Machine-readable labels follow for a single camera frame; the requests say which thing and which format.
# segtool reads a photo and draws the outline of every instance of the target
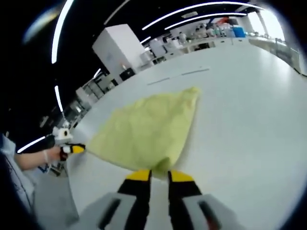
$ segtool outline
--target person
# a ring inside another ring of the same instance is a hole
[[[215,37],[215,32],[214,32],[214,29],[212,29],[212,27],[208,29],[208,34],[210,37]]]
[[[200,25],[200,34],[202,37],[208,37],[206,28],[203,25]]]
[[[163,41],[164,43],[167,43],[167,38],[166,38],[166,37],[163,37],[163,38],[162,38],[162,41]]]
[[[2,204],[2,208],[5,210],[1,216],[2,225],[9,225],[12,229],[42,230],[37,220],[21,202],[12,182],[4,154],[0,154],[0,183],[1,196],[5,199]],[[18,217],[18,221],[12,221],[12,217]]]
[[[199,31],[200,31],[199,28],[196,28],[196,29],[195,29],[195,32],[194,32],[194,34],[193,34],[193,37],[194,37],[195,39],[201,39],[201,34],[199,33]]]
[[[182,45],[187,42],[187,36],[182,32],[179,33],[179,41]]]
[[[60,147],[54,146],[35,153],[16,154],[16,145],[11,140],[3,134],[0,139],[0,153],[5,158],[14,189],[26,210],[31,214],[35,188],[23,171],[60,160]]]
[[[214,27],[214,33],[217,37],[221,37],[221,31],[220,31],[220,27],[218,25],[216,25]]]

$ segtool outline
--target person's hand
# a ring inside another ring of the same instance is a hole
[[[54,146],[50,149],[47,149],[48,159],[49,161],[59,161],[61,148],[59,146]]]

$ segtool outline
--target blue container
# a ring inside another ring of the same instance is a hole
[[[236,37],[246,37],[242,27],[233,27]]]

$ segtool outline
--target white wall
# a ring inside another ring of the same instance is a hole
[[[181,30],[179,28],[175,28],[173,30],[170,30],[170,33],[173,37],[178,37],[180,32],[181,32]]]
[[[250,20],[247,16],[244,16],[244,17],[236,17],[237,21],[238,21],[238,24],[239,26],[241,26],[245,32],[253,32],[253,27],[251,26],[251,23],[250,23]]]
[[[93,50],[108,71],[114,75],[115,80],[122,82],[119,77],[119,74],[124,71],[121,64],[129,67],[130,63],[106,29],[101,32],[94,42]]]
[[[171,34],[173,34],[177,31],[181,31],[181,32],[185,33],[186,35],[190,35],[191,33],[195,32],[195,29],[198,25],[200,25],[201,23],[207,24],[208,22],[209,22],[209,19],[192,22],[192,23],[177,27],[175,29],[172,29],[172,30],[170,30],[170,32],[171,32]]]
[[[145,52],[143,45],[127,24],[106,28],[121,52],[126,56],[130,67],[135,71],[143,65],[141,54]]]

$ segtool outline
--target white shirt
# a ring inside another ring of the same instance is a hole
[[[200,29],[200,34],[202,37],[206,37],[207,36],[207,30],[205,28]]]
[[[187,41],[187,36],[184,33],[179,34],[179,41],[180,43],[185,43]]]
[[[31,213],[33,205],[34,185],[23,174],[14,160],[16,145],[2,135],[2,147],[1,152],[5,155],[6,163],[8,165],[12,182],[15,186],[15,190],[23,202],[24,206]]]

